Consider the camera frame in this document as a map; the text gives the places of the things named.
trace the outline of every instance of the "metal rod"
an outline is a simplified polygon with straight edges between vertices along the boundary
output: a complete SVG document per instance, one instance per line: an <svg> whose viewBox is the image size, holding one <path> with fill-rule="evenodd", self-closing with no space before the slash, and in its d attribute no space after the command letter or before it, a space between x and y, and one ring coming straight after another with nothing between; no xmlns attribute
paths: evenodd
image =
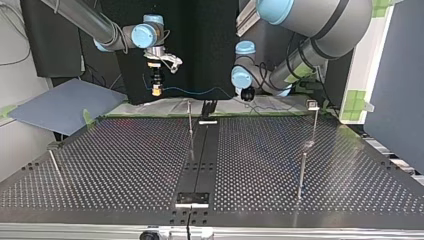
<svg viewBox="0 0 424 240"><path fill-rule="evenodd" d="M194 139L193 139L193 122L191 117L191 103L187 101L187 112L188 112L188 121L189 121L189 133L190 133L190 155L192 161L194 161Z"/></svg>
<svg viewBox="0 0 424 240"><path fill-rule="evenodd" d="M190 135L193 136L193 123L191 120L191 103L190 101L187 101L187 111L188 111L188 120L189 120L189 125L190 125Z"/></svg>
<svg viewBox="0 0 424 240"><path fill-rule="evenodd" d="M314 132L312 133L312 142L315 142L315 133L317 130L317 123L318 123L318 113L319 113L319 109L315 110Z"/></svg>
<svg viewBox="0 0 424 240"><path fill-rule="evenodd" d="M53 161L54 168L56 169L56 171L60 171L59 166L57 165L57 162L56 162L56 158L54 157L53 151L49 150L49 153L50 153L50 158Z"/></svg>
<svg viewBox="0 0 424 240"><path fill-rule="evenodd" d="M305 177L305 168L306 168L306 157L307 153L303 153L302 162L300 165L300 180L299 180L299 190L297 192L297 198L302 199L302 188L303 188L303 178Z"/></svg>
<svg viewBox="0 0 424 240"><path fill-rule="evenodd" d="M59 1L59 14L92 36L96 41L107 44L114 39L115 28L112 22L88 6L83 0L41 1L52 9L55 9Z"/></svg>

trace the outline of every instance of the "black curtain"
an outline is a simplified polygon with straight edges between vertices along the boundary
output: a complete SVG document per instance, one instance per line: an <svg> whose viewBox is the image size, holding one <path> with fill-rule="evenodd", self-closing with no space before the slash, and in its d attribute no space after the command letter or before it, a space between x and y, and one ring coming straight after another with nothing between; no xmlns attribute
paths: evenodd
<svg viewBox="0 0 424 240"><path fill-rule="evenodd" d="M178 87L202 95L165 91L164 97L194 97L201 100L223 100L234 95L231 69L235 60L238 0L102 0L103 13L120 26L140 24L144 14L160 14L165 29L171 30L165 47L180 57L184 64L177 74L165 71L165 87ZM150 69L142 49L127 55L118 53L124 85L132 104L157 100L146 89Z"/></svg>

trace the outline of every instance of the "white wall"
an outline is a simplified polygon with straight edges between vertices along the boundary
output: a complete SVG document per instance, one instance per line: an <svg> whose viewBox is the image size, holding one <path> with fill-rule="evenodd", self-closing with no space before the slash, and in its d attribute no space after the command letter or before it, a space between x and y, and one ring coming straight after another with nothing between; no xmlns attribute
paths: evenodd
<svg viewBox="0 0 424 240"><path fill-rule="evenodd" d="M19 0L0 0L20 8ZM7 10L8 16L16 20ZM0 17L0 64L26 56L28 43ZM0 109L21 104L48 90L46 79L37 77L30 56L22 63L0 66ZM37 127L0 118L0 181L34 160L54 141L53 134Z"/></svg>

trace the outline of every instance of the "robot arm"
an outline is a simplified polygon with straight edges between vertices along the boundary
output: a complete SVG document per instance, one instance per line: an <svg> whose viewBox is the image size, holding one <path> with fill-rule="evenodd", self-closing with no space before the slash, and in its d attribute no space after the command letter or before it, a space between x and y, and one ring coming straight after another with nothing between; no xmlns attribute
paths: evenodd
<svg viewBox="0 0 424 240"><path fill-rule="evenodd" d="M232 75L235 87L246 91L257 88L259 82L263 90L274 95L293 83L290 76L299 66L315 68L350 52L365 35L372 17L371 0L257 0L256 8L270 24L309 37L265 79L254 61L246 61L246 54L237 55ZM239 43L236 52L254 49L252 44Z"/></svg>
<svg viewBox="0 0 424 240"><path fill-rule="evenodd" d="M164 30L163 17L160 15L145 15L142 24L126 26L121 29L83 0L42 1L92 36L100 51L124 50L126 53L130 48L146 49L145 57L148 59L148 66L152 69L152 94L154 96L162 94L163 65L172 73L176 73L182 64L181 59L165 52L164 43L169 31Z"/></svg>

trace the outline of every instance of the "perforated table surface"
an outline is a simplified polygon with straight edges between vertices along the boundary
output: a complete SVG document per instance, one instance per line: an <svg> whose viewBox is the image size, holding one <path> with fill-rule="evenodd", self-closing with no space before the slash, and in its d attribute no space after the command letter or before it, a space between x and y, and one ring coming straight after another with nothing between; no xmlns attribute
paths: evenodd
<svg viewBox="0 0 424 240"><path fill-rule="evenodd" d="M104 119L0 184L0 223L424 230L424 189L331 117ZM302 199L300 163L307 153ZM180 193L209 208L180 209Z"/></svg>

